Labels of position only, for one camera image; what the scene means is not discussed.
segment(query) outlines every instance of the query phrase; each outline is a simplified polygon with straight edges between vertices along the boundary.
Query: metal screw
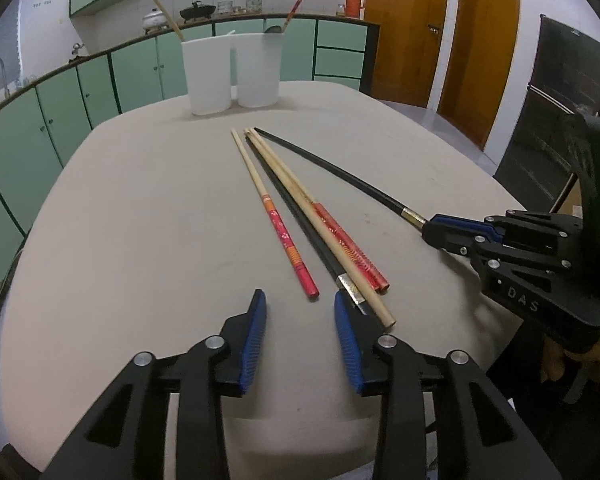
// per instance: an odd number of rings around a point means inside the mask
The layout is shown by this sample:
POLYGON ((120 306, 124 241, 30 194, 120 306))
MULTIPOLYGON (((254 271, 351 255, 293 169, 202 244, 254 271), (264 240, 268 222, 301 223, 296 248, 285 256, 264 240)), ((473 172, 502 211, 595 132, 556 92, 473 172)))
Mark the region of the metal screw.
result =
POLYGON ((462 350, 454 350, 451 352, 451 360, 457 365, 465 365, 469 362, 469 354, 462 350))
POLYGON ((378 344, 382 348, 393 348, 394 346, 396 346, 398 344, 398 341, 392 335, 381 335, 378 338, 378 344))
POLYGON ((224 338, 219 335, 213 335, 211 337, 207 337, 205 340, 205 346, 211 350, 217 350, 218 348, 222 348, 224 344, 224 338))
POLYGON ((147 366, 153 359, 154 356, 149 352, 140 352, 134 356, 134 364, 136 366, 147 366))

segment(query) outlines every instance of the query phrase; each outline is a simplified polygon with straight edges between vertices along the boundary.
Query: orange thermos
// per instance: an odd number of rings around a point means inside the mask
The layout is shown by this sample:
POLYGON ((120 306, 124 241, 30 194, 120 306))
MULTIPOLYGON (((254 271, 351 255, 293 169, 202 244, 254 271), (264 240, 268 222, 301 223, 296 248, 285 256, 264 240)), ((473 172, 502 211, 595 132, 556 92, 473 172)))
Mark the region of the orange thermos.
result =
POLYGON ((360 10, 364 8, 363 0, 345 0, 344 15, 348 18, 360 18, 360 10))

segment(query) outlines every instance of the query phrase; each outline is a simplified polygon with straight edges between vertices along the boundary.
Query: white plastic cup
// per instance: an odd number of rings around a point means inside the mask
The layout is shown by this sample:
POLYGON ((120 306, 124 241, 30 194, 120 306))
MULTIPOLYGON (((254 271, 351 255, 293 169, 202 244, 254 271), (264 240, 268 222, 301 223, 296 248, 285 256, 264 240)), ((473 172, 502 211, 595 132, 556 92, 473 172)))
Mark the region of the white plastic cup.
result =
POLYGON ((238 104, 246 108, 277 102, 283 34, 235 34, 238 104))
POLYGON ((215 114, 231 106, 232 38, 216 36, 182 43, 192 114, 215 114))

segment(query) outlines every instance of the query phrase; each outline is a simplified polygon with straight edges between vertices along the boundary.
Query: table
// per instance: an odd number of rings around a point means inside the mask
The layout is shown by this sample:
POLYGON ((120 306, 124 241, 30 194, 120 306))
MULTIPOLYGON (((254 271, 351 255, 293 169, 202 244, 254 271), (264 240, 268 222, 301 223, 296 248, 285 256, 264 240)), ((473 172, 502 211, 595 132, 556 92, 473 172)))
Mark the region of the table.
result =
MULTIPOLYGON (((379 399, 360 399, 347 383, 334 283, 264 177, 320 288, 320 300, 306 300, 230 128, 282 136, 426 218, 482 219, 520 205, 381 102, 325 82, 280 92, 273 107, 207 117, 192 116, 186 97, 138 108, 98 126, 58 178, 20 259, 0 345, 6 427, 37 468, 136 352, 186 352, 244 312, 256 288, 269 306, 256 381, 244 399, 223 400, 232 478, 328 478, 372 459, 379 399)), ((389 279, 395 335, 417 351, 462 348, 483 367, 494 361, 520 322, 480 295, 467 261, 275 149, 389 279)), ((167 469, 172 477, 172 452, 167 469)))

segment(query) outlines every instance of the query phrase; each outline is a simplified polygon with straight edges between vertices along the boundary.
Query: cooking pot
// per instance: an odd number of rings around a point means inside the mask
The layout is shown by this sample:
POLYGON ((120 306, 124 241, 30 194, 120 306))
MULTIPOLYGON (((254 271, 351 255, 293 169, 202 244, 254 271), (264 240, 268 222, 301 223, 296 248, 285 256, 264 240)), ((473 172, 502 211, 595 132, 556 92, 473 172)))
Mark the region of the cooking pot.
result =
POLYGON ((198 5, 200 1, 193 2, 192 7, 187 7, 180 11, 183 20, 195 20, 196 18, 211 18, 215 12, 215 5, 198 5))
POLYGON ((162 11, 158 9, 153 9, 142 18, 142 26, 144 27, 144 30, 150 30, 157 27, 167 27, 168 25, 167 18, 165 18, 162 11))

